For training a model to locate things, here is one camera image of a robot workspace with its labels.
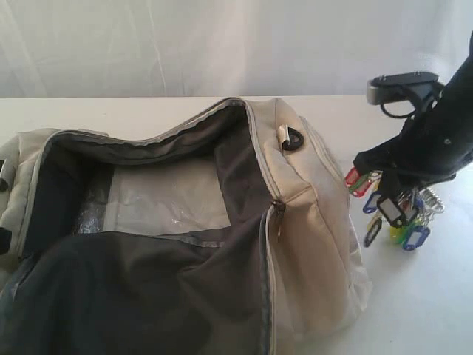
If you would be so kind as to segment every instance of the table surface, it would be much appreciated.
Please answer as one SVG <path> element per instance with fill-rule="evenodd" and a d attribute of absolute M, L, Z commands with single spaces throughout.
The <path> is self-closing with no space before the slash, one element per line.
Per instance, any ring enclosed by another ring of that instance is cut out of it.
<path fill-rule="evenodd" d="M 345 172 L 354 155 L 393 135 L 403 123 L 385 117 L 362 95 L 285 97 L 324 137 Z M 125 139 L 157 135 L 219 98 L 1 99 L 0 144 L 17 132 L 84 128 Z M 473 346 L 473 167 L 435 187 L 446 211 L 417 251 L 389 243 L 381 231 L 364 263 L 373 281 L 367 310 L 351 327 L 300 346 L 301 354 L 467 354 Z M 352 198 L 359 237 L 366 198 Z"/>

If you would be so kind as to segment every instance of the zipper pull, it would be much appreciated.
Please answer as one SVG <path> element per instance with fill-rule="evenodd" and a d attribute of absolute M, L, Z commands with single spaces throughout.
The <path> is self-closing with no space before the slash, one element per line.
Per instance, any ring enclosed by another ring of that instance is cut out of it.
<path fill-rule="evenodd" d="M 284 213 L 286 212 L 286 204 L 281 200 L 272 200 L 271 204 L 274 206 L 276 210 L 276 223 L 278 226 L 278 235 L 277 235 L 277 242 L 281 240 L 281 222 L 282 218 L 284 217 Z"/>

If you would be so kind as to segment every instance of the white curtain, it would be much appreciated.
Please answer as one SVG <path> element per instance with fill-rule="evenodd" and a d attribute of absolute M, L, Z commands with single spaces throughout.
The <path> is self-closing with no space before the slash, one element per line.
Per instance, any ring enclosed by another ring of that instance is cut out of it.
<path fill-rule="evenodd" d="M 0 0 L 0 97 L 363 93 L 448 81 L 472 0 Z"/>

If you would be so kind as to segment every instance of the white wall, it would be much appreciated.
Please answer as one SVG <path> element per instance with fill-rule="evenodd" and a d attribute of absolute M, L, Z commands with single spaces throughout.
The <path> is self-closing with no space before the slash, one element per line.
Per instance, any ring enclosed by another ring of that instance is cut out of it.
<path fill-rule="evenodd" d="M 0 0 L 0 97 L 363 93 L 446 81 L 471 0 Z"/>

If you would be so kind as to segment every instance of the open bag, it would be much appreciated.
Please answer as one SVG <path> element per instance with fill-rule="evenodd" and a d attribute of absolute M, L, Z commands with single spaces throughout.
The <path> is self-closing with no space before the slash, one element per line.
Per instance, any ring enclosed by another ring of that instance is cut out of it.
<path fill-rule="evenodd" d="M 340 169 L 281 99 L 0 160 L 0 354 L 292 354 L 366 306 Z"/>

